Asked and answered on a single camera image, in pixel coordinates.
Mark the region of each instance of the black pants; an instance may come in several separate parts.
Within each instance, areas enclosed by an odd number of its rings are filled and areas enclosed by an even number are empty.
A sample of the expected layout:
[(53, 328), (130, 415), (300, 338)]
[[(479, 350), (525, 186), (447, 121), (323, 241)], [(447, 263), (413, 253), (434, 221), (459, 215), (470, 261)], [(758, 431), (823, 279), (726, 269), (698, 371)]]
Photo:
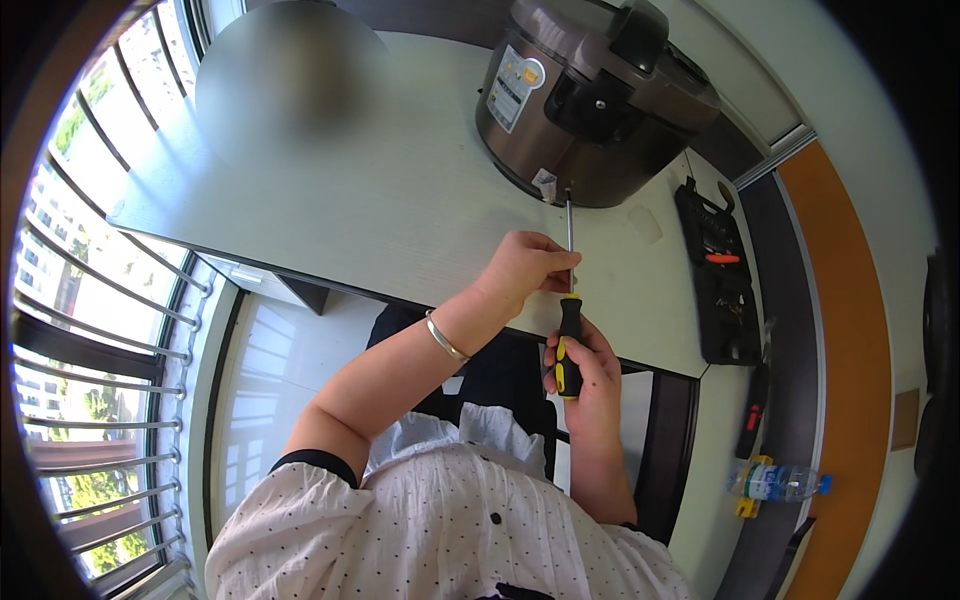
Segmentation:
[[(419, 310), (387, 304), (376, 318), (367, 348), (423, 319)], [(460, 393), (448, 396), (443, 388), (427, 395), (413, 411), (433, 415), (453, 424), (460, 422), (464, 402), (480, 406), (503, 406), (529, 435), (541, 434), (546, 443), (546, 476), (553, 479), (557, 452), (557, 409), (546, 399), (540, 375), (537, 342), (501, 331), (473, 355), (461, 371)]]

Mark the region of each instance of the screwdriver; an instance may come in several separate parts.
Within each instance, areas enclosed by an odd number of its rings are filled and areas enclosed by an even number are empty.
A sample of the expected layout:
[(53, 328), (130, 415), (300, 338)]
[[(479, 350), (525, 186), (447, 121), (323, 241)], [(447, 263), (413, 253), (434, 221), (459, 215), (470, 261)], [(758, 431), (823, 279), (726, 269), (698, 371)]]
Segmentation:
[[(566, 249), (573, 252), (573, 200), (570, 188), (566, 188)], [(580, 376), (580, 367), (566, 355), (564, 338), (583, 341), (583, 328), (580, 325), (580, 307), (583, 301), (573, 293), (573, 269), (570, 269), (570, 291), (560, 300), (564, 312), (560, 321), (560, 342), (557, 343), (557, 366), (554, 375), (557, 378), (557, 393), (564, 400), (580, 397), (580, 388), (584, 383)]]

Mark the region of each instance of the white table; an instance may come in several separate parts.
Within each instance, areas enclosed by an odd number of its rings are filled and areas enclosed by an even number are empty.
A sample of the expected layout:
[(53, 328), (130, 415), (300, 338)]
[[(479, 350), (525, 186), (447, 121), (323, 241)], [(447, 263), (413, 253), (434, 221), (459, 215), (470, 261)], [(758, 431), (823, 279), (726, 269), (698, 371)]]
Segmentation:
[[(404, 118), (377, 152), (337, 172), (323, 165), (284, 176), (236, 171), (204, 141), (186, 103), (178, 122), (165, 125), (147, 157), (134, 164), (109, 221), (430, 306), (468, 285), (511, 229), (565, 241), (564, 211), (508, 182), (476, 132), (477, 88), (491, 51), (434, 37), (381, 36), (411, 95), (402, 104)], [(421, 89), (432, 93), (414, 97), (412, 90)], [(575, 209), (574, 243), (584, 254), (577, 269), (584, 313), (616, 353), (699, 378), (707, 364), (700, 355), (693, 284), (673, 202), (691, 168), (702, 195), (723, 205), (718, 181), (735, 195), (716, 169), (687, 151), (623, 205)], [(739, 205), (733, 216), (755, 274), (760, 310), (753, 246)], [(654, 240), (650, 231), (657, 228), (662, 237)], [(547, 335), (559, 322), (557, 297), (538, 294), (510, 326)], [(719, 586), (739, 534), (732, 499), (717, 473), (725, 476), (732, 456), (748, 375), (745, 368), (718, 367), (701, 382), (687, 492), (671, 543), (678, 563), (709, 595)]]

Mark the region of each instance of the hand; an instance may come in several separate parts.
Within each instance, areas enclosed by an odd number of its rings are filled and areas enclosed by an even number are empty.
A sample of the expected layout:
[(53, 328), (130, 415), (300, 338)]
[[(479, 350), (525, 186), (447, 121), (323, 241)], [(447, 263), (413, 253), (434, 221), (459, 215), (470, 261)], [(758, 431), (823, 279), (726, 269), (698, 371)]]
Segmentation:
[[(586, 317), (580, 317), (583, 325), (583, 343), (566, 338), (566, 353), (580, 367), (584, 384), (580, 397), (564, 401), (566, 430), (574, 439), (596, 445), (598, 449), (610, 446), (620, 448), (620, 361), (616, 359), (610, 342)], [(557, 362), (557, 344), (560, 331), (554, 331), (546, 341), (543, 364), (553, 367)], [(557, 379), (551, 369), (543, 379), (543, 387), (550, 394), (557, 393)]]
[(511, 231), (473, 285), (492, 301), (500, 302), (512, 318), (520, 314), (524, 301), (538, 289), (566, 292), (569, 270), (580, 260), (579, 252), (567, 252), (542, 233)]

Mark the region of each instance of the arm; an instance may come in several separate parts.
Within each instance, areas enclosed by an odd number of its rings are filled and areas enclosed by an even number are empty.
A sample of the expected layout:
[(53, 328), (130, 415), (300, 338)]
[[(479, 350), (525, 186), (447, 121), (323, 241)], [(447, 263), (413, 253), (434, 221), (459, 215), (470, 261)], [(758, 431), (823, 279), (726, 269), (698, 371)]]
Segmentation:
[[(537, 289), (562, 292), (580, 254), (531, 231), (511, 231), (469, 288), (433, 312), (447, 341), (467, 356), (493, 339)], [(350, 361), (303, 409), (284, 454), (313, 448), (343, 459), (359, 481), (373, 440), (460, 368), (426, 321)]]
[[(581, 317), (584, 342), (567, 338), (566, 353), (580, 366), (584, 379), (580, 397), (564, 400), (564, 419), (570, 432), (570, 497), (598, 523), (636, 524), (636, 504), (623, 463), (620, 442), (620, 363), (610, 343), (586, 318)], [(560, 335), (547, 340), (543, 363), (556, 363)], [(557, 393), (551, 371), (543, 380), (550, 394)]]

